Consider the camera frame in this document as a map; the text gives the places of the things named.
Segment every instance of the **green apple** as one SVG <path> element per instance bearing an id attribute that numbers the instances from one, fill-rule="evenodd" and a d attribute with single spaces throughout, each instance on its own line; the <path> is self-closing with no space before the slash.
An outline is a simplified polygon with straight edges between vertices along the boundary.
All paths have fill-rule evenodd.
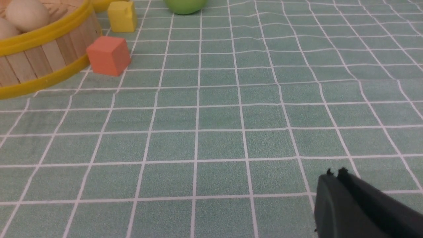
<path id="1" fill-rule="evenodd" d="M 178 15 L 188 15 L 201 10 L 207 0 L 164 0 L 166 6 Z"/>

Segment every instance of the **grid pattern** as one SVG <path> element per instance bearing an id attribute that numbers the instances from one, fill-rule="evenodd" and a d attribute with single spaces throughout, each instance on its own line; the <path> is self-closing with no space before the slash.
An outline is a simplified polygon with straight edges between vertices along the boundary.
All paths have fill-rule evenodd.
<path id="1" fill-rule="evenodd" d="M 132 64 L 0 101 L 0 238 L 316 237 L 348 168 L 423 212 L 423 4 L 136 1 Z"/>

